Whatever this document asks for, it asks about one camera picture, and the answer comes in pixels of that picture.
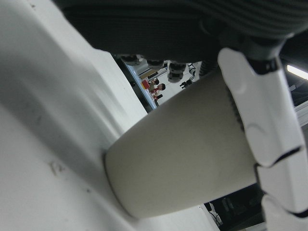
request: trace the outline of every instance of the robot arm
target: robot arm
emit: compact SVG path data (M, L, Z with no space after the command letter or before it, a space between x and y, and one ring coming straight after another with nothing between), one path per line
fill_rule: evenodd
M259 75L231 49L221 50L218 62L258 162L268 230L308 230L307 150L283 70Z

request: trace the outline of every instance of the person in red shirt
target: person in red shirt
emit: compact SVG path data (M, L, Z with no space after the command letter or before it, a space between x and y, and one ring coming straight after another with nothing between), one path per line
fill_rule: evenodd
M151 93L157 93L158 90L164 90L166 89L166 86L164 83L161 83L159 85L157 85L157 88L154 88L153 90L151 90Z

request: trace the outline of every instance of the ceiling light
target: ceiling light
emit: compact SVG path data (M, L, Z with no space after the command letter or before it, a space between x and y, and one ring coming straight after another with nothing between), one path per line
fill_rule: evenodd
M294 75L297 75L297 76L302 77L304 79L308 79L308 73L305 72L305 71L302 71L302 70L300 70L296 67L293 67L291 65L287 65L287 70L288 70L288 72L291 72Z

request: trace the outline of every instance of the black cable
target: black cable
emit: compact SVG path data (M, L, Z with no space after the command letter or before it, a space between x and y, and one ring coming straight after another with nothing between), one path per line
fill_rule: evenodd
M218 214L217 214L217 216L215 217L214 214L212 214L211 212L208 212L208 213L211 214L211 215L213 216L213 218L216 220L217 226L219 226L219 221L217 220Z

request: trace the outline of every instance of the person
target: person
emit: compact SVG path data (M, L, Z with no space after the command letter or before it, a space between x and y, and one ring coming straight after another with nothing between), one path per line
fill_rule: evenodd
M158 79L152 79L149 82L149 85L150 85L149 91L152 91L155 88L155 85L158 85L158 84L159 84L159 80Z
M161 84L157 85L157 88L154 88L154 89L151 90L150 92L151 92L151 93L157 94L157 91L158 91L158 90L165 90L165 89L166 89L165 84L164 84L164 83L161 83Z

